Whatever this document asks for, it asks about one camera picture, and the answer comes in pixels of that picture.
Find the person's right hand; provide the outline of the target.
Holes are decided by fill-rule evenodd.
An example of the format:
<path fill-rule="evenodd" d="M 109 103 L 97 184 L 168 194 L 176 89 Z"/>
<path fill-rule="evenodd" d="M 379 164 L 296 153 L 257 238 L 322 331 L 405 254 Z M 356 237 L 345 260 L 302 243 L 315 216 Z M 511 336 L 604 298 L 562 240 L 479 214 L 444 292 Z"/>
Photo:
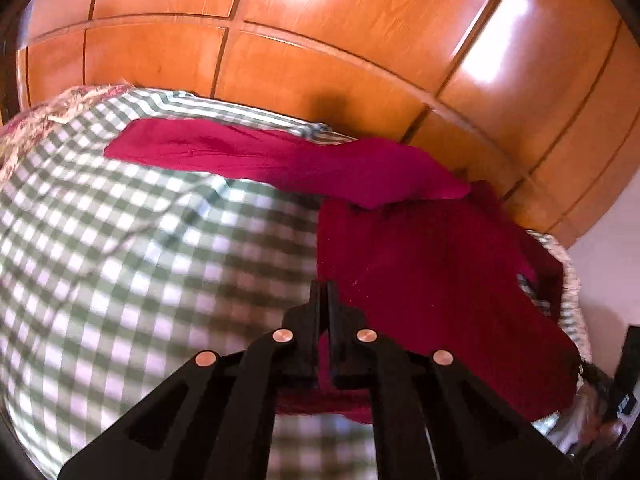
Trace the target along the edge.
<path fill-rule="evenodd" d="M 594 454 L 615 444 L 626 430 L 619 419 L 604 420 L 605 400 L 593 386 L 583 384 L 573 404 L 562 412 L 547 439 L 576 463 L 584 464 Z"/>

